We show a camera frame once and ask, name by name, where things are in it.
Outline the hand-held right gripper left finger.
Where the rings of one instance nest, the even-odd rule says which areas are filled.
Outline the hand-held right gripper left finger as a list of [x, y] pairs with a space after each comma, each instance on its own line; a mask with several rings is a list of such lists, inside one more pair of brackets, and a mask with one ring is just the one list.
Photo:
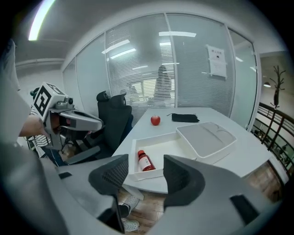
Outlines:
[[57, 168], [75, 200], [95, 219], [124, 232], [118, 191], [129, 172], [128, 154]]

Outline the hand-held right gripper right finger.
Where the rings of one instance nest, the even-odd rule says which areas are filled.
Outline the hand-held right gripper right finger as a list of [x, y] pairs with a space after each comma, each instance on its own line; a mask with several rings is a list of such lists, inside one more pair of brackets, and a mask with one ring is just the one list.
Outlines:
[[280, 206], [235, 173], [194, 160], [165, 155], [164, 177], [161, 235], [258, 235]]

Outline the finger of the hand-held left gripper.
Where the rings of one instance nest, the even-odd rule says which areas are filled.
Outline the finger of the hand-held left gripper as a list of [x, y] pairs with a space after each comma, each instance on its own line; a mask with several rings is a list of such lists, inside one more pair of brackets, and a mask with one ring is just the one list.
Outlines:
[[81, 111], [69, 112], [69, 127], [76, 131], [98, 131], [102, 128], [103, 123], [99, 118]]

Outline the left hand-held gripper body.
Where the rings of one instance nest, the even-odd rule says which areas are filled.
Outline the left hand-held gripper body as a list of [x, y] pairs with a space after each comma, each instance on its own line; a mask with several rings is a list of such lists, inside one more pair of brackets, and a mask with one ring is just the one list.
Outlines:
[[65, 142], [65, 137], [61, 133], [55, 133], [51, 125], [51, 115], [74, 109], [73, 98], [65, 94], [61, 89], [53, 84], [43, 82], [36, 93], [33, 108], [43, 122], [44, 129], [49, 135], [50, 143], [47, 148], [60, 150]]

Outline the red-capped bottle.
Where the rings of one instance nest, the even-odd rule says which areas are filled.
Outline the red-capped bottle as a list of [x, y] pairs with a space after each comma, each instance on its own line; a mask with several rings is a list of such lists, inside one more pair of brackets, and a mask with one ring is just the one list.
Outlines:
[[137, 154], [138, 154], [138, 164], [140, 169], [143, 172], [156, 169], [152, 161], [150, 160], [149, 156], [143, 150], [139, 150]]

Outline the white box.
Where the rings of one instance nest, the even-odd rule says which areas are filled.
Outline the white box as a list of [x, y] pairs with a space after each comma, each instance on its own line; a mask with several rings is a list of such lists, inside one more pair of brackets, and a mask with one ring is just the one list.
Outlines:
[[[176, 128], [175, 132], [133, 140], [129, 154], [129, 177], [133, 181], [163, 176], [164, 155], [215, 164], [236, 148], [237, 138], [213, 122]], [[143, 172], [138, 164], [139, 150], [143, 150], [155, 170]]]

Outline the person's left forearm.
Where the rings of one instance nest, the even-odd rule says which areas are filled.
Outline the person's left forearm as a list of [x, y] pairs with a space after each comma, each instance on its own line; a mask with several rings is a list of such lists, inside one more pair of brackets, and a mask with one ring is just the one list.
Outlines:
[[37, 135], [48, 136], [47, 132], [44, 129], [42, 120], [36, 115], [29, 115], [21, 129], [19, 137]]

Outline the black office chair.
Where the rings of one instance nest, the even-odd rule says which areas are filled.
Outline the black office chair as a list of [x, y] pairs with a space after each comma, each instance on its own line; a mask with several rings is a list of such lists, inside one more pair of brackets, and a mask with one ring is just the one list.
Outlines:
[[96, 96], [97, 107], [98, 107], [98, 117], [104, 122], [107, 122], [108, 117], [108, 107], [109, 107], [109, 97], [106, 91], [100, 92]]
[[107, 122], [102, 129], [91, 133], [83, 143], [89, 149], [71, 158], [68, 165], [111, 157], [132, 129], [132, 107], [126, 104], [125, 93], [109, 98]]

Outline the person's grey shirt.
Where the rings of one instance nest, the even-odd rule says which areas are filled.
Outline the person's grey shirt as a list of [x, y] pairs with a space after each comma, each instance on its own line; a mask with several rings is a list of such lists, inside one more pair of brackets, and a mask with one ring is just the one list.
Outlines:
[[68, 235], [40, 160], [19, 146], [29, 106], [18, 94], [15, 43], [0, 53], [0, 212], [6, 235]]

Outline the person's left white shoe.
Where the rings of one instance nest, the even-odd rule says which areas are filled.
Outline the person's left white shoe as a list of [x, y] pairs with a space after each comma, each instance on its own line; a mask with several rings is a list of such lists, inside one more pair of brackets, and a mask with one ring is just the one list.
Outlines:
[[127, 206], [127, 208], [129, 210], [133, 210], [137, 205], [138, 203], [140, 202], [140, 199], [133, 196], [133, 195], [130, 195], [125, 201], [124, 203], [122, 204], [123, 206]]

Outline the person's white shoe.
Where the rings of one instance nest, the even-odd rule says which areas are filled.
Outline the person's white shoe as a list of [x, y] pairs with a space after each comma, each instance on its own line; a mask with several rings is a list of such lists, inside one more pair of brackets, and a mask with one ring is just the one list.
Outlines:
[[140, 224], [137, 220], [122, 219], [125, 232], [133, 232], [139, 229]]
[[140, 199], [133, 196], [133, 195], [130, 195], [125, 201], [124, 203], [122, 204], [123, 206], [127, 206], [127, 208], [129, 210], [133, 210], [137, 205], [138, 203], [140, 202]]

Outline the long ceiling light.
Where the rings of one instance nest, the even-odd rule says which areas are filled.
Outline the long ceiling light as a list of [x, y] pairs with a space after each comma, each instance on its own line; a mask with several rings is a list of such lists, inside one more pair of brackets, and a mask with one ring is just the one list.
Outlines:
[[40, 7], [38, 8], [33, 23], [31, 25], [31, 29], [28, 36], [29, 41], [36, 41], [38, 39], [38, 35], [42, 27], [43, 21], [52, 5], [55, 3], [55, 1], [56, 0], [43, 0], [41, 2]]

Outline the black metal railing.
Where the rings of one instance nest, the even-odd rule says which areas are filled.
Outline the black metal railing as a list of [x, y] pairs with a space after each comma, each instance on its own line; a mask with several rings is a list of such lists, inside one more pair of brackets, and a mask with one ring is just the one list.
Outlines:
[[288, 178], [294, 175], [294, 118], [260, 103], [251, 133], [266, 146], [282, 172]]

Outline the dark coat rack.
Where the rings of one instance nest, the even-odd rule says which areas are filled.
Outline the dark coat rack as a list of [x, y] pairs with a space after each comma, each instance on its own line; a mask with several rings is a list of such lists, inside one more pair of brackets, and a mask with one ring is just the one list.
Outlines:
[[285, 88], [281, 87], [282, 84], [284, 84], [284, 78], [282, 78], [282, 75], [285, 72], [286, 72], [285, 70], [281, 71], [278, 65], [274, 66], [274, 73], [277, 76], [277, 80], [270, 78], [270, 80], [274, 83], [274, 87], [275, 87], [273, 103], [271, 103], [271, 105], [274, 106], [275, 110], [279, 108], [279, 93], [281, 90], [285, 90]]

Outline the white paper notice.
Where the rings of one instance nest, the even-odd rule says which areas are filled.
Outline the white paper notice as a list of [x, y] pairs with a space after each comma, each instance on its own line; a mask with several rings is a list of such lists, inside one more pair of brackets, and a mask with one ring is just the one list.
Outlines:
[[209, 60], [209, 74], [211, 76], [219, 76], [227, 78], [227, 62], [225, 59], [225, 51], [210, 45], [206, 45]]

